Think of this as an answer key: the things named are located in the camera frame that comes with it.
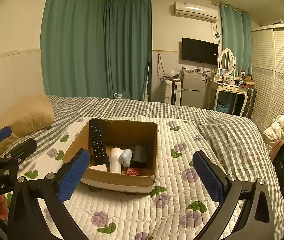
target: air conditioner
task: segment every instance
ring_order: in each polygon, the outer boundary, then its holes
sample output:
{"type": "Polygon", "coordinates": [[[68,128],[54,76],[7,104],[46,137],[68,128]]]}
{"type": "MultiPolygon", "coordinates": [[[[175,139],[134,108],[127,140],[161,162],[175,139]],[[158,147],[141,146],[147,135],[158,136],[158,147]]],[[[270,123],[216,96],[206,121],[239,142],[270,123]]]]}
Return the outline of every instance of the air conditioner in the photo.
{"type": "Polygon", "coordinates": [[[203,21],[216,22],[219,12],[216,9],[185,2],[175,2],[175,15],[191,17],[203,21]]]}

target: refrigerator door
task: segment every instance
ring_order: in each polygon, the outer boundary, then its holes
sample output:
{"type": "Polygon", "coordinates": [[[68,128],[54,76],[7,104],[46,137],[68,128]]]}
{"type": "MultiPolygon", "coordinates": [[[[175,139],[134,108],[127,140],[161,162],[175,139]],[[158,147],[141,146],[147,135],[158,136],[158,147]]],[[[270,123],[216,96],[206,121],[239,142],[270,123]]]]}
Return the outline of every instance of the refrigerator door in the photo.
{"type": "Polygon", "coordinates": [[[196,108],[204,108],[204,91],[182,90],[182,106],[193,106],[196,108]]]}
{"type": "Polygon", "coordinates": [[[183,73],[183,90],[204,91],[205,79],[202,80],[202,73],[184,72],[183,73]]]}

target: green curtain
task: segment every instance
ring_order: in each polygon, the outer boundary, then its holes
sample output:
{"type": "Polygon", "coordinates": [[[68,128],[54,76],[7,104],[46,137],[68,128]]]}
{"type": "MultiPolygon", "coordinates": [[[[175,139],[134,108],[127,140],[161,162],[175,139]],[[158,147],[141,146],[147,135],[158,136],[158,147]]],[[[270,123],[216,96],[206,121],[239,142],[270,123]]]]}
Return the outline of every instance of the green curtain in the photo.
{"type": "Polygon", "coordinates": [[[252,36],[251,20],[247,12],[233,11],[230,5],[220,5],[222,19],[223,49],[229,48],[237,58],[237,69],[251,74],[252,36]]]}
{"type": "Polygon", "coordinates": [[[109,97],[141,100],[152,50],[151,0],[107,1],[105,26],[109,97]]]}
{"type": "Polygon", "coordinates": [[[46,0],[40,47],[46,94],[107,97],[105,0],[46,0]]]}

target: cardboard box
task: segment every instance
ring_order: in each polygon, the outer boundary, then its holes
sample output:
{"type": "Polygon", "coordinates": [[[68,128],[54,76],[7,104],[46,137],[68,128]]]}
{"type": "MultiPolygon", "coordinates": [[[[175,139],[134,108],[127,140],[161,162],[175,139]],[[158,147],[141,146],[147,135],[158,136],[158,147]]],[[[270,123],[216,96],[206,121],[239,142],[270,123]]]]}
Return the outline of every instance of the cardboard box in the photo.
{"type": "MultiPolygon", "coordinates": [[[[104,120],[102,119],[104,143],[107,155],[113,147],[131,149],[136,145],[147,147],[146,169],[144,176],[132,176],[126,174],[110,173],[94,169],[87,169],[81,179],[85,184],[129,193],[149,194],[155,184],[157,169],[157,140],[158,127],[156,123],[137,122],[128,120],[104,120]]],[[[90,165],[95,165],[91,140],[89,135],[89,122],[79,132],[63,157],[63,162],[69,162],[80,149],[90,152],[90,165]]]]}
{"type": "Polygon", "coordinates": [[[247,86],[253,87],[255,85],[255,81],[252,79],[252,76],[242,76],[243,82],[246,83],[247,86]]]}

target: blue basket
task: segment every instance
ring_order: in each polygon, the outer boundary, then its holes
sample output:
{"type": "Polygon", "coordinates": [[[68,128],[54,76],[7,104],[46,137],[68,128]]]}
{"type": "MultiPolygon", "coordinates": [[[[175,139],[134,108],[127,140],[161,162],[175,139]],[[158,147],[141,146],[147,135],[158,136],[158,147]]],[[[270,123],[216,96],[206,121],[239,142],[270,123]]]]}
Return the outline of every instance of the blue basket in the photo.
{"type": "Polygon", "coordinates": [[[221,106],[219,106],[219,104],[217,104],[216,111],[218,111],[220,113],[226,113],[227,114],[229,112],[229,108],[230,108],[229,103],[225,107],[221,107],[221,106]]]}

